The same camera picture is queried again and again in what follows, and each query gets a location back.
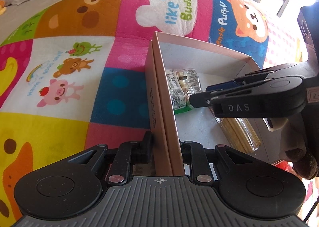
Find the pink cardboard box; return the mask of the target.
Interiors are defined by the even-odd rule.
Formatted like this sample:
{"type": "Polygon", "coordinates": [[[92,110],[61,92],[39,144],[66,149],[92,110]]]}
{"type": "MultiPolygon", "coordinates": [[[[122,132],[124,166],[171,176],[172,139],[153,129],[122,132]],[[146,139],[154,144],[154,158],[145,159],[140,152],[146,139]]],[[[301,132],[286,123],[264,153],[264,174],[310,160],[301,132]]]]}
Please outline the pink cardboard box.
{"type": "Polygon", "coordinates": [[[155,171],[159,176],[185,173],[181,141],[194,141],[206,148],[228,144],[212,111],[210,85],[233,82],[258,70],[252,57],[232,49],[188,37],[156,32],[146,58],[146,84],[155,171]],[[169,92],[168,70],[193,69],[201,91],[192,95],[190,110],[176,114],[169,92]]]}

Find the green white snack packet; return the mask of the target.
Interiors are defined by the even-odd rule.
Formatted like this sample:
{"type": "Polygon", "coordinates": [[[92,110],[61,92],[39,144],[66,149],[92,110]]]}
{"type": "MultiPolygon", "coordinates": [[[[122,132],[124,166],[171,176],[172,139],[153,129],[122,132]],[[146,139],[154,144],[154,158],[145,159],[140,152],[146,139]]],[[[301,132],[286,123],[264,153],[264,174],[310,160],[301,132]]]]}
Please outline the green white snack packet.
{"type": "Polygon", "coordinates": [[[166,69],[165,75],[174,114],[191,111],[190,96],[202,92],[200,79],[196,71],[193,68],[166,69]]]}

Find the biscuit stick pack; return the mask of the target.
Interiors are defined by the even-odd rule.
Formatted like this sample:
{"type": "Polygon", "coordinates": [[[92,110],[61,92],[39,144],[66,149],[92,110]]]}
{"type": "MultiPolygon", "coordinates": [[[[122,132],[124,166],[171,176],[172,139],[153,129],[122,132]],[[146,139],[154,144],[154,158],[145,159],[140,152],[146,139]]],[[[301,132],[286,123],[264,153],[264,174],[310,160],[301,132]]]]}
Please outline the biscuit stick pack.
{"type": "Polygon", "coordinates": [[[247,119],[216,118],[230,145],[243,153],[251,154],[261,146],[261,140],[247,119]]]}

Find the brown plush toy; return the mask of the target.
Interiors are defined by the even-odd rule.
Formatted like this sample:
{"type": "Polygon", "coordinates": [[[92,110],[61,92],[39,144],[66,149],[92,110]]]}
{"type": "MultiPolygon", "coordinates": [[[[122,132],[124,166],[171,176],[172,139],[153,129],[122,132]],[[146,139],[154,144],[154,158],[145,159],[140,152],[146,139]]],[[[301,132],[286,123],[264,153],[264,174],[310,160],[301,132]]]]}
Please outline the brown plush toy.
{"type": "Polygon", "coordinates": [[[288,118],[281,133],[283,159],[294,171],[310,180],[318,176],[318,125],[301,115],[288,118]]]}

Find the colourful cartoon play mat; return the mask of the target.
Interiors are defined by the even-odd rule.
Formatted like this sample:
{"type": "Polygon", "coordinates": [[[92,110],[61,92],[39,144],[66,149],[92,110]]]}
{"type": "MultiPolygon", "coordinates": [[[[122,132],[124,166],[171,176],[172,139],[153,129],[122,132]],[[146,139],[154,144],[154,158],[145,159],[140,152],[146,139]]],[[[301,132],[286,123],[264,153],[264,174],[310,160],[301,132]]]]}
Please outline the colourful cartoon play mat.
{"type": "Polygon", "coordinates": [[[144,65],[155,32],[234,49],[260,67],[301,59],[296,31],[253,0],[62,0],[1,44],[1,226],[25,174],[150,128],[144,65]]]}

